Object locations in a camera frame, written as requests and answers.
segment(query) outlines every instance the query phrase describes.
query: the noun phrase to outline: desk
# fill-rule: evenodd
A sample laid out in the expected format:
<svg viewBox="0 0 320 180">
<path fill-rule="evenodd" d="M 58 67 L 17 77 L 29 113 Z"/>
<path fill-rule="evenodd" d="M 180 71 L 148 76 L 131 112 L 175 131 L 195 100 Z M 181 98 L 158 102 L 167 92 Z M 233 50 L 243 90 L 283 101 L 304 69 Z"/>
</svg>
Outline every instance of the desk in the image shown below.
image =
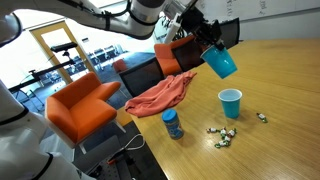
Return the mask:
<svg viewBox="0 0 320 180">
<path fill-rule="evenodd" d="M 184 136 L 170 139 L 161 113 L 133 120 L 168 179 L 319 179 L 320 39 L 244 41 L 229 50 L 238 71 L 220 79 L 205 63 L 178 111 Z M 224 116 L 217 97 L 242 91 L 240 116 Z M 256 116 L 266 115 L 268 123 Z M 219 134 L 237 128 L 230 147 Z"/>
</svg>

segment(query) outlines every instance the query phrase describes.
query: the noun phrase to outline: orange chair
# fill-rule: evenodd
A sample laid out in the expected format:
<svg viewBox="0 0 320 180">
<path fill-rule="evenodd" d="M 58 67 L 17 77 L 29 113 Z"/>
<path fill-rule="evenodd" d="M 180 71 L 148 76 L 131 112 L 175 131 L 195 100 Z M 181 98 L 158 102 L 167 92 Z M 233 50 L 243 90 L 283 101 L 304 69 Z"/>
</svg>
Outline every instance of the orange chair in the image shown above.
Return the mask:
<svg viewBox="0 0 320 180">
<path fill-rule="evenodd" d="M 194 39 L 193 35 L 187 36 L 176 41 L 172 41 L 169 44 L 155 44 L 154 51 L 156 58 L 159 61 L 162 72 L 165 76 L 182 72 L 180 65 L 172 53 L 172 49 L 177 48 L 186 42 Z"/>
<path fill-rule="evenodd" d="M 70 147 L 77 145 L 85 154 L 85 139 L 109 122 L 117 111 L 105 102 L 119 88 L 120 82 L 102 84 L 96 74 L 89 72 L 46 100 L 45 115 L 49 127 Z"/>
</svg>

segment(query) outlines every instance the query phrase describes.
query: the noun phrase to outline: red cloth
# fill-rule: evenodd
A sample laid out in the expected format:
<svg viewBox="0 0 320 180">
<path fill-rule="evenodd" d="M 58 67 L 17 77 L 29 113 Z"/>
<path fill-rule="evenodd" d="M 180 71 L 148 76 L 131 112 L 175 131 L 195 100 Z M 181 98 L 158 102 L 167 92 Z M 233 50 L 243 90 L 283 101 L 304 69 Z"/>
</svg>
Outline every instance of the red cloth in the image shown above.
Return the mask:
<svg viewBox="0 0 320 180">
<path fill-rule="evenodd" d="M 137 117 L 145 117 L 177 105 L 185 97 L 186 86 L 196 74 L 187 71 L 177 76 L 168 76 L 156 86 L 128 100 L 125 110 Z"/>
</svg>

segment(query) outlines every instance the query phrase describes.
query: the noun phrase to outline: blue plastic cup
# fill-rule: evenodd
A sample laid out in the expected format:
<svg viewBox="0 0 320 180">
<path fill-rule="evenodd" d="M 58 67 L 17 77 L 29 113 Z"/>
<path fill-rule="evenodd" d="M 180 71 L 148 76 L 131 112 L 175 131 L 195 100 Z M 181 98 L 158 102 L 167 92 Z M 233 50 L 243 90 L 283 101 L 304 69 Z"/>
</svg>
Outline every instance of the blue plastic cup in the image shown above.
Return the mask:
<svg viewBox="0 0 320 180">
<path fill-rule="evenodd" d="M 226 48 L 220 51 L 215 46 L 211 46 L 202 53 L 201 58 L 209 64 L 221 79 L 237 71 L 237 67 Z"/>
<path fill-rule="evenodd" d="M 224 114 L 228 118 L 237 118 L 240 110 L 241 91 L 237 89 L 225 89 L 218 94 L 221 100 Z"/>
</svg>

